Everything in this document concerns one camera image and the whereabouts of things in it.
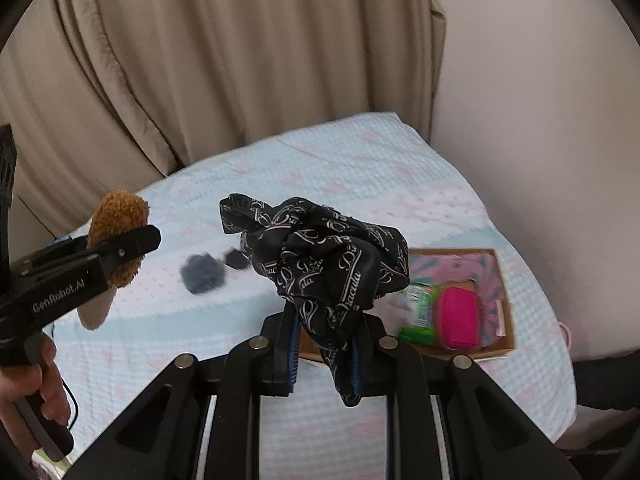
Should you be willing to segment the magenta pouch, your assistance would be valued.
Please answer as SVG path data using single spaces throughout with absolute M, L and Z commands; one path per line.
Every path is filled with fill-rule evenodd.
M 445 287 L 434 312 L 438 344 L 448 350 L 472 350 L 480 346 L 480 300 L 475 290 Z

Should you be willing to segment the grey fluffy pompom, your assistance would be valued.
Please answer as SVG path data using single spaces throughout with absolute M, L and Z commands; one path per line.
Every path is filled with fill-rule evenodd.
M 192 295 L 206 294 L 224 284 L 224 264 L 209 254 L 192 255 L 180 269 L 184 287 Z

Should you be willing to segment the white soft cloth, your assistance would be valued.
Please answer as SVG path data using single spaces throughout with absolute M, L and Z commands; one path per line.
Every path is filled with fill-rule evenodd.
M 401 292 L 392 292 L 391 294 L 386 295 L 384 299 L 391 308 L 405 310 L 408 312 L 411 311 L 411 307 L 404 290 Z

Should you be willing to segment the green wet wipes pack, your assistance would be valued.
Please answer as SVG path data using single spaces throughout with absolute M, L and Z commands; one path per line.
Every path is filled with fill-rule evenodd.
M 410 318 L 398 328 L 397 337 L 407 344 L 435 347 L 434 312 L 442 286 L 411 283 L 402 293 Z

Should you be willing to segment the brown plush toy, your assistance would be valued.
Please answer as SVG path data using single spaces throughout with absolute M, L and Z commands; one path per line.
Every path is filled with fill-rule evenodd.
M 143 228 L 149 220 L 148 203 L 134 193 L 116 190 L 105 195 L 94 212 L 87 236 L 87 247 L 95 248 L 132 230 Z M 97 330 L 110 313 L 116 292 L 128 286 L 140 270 L 142 257 L 125 261 L 126 250 L 115 252 L 118 263 L 107 280 L 108 289 L 77 309 L 81 325 L 86 330 Z

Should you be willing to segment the beige curtain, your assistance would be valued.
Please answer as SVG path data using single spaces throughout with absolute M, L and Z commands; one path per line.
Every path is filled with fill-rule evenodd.
M 1 52 L 15 194 L 62 235 L 102 197 L 361 112 L 431 127 L 436 0 L 32 0 Z

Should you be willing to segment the black printed scrunchie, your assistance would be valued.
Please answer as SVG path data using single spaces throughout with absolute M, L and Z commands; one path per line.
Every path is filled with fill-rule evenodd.
M 254 270 L 296 307 L 343 403 L 356 406 L 363 396 L 357 334 L 375 300 L 409 284 L 405 237 L 303 197 L 271 206 L 231 194 L 219 211 L 224 232 L 241 237 Z

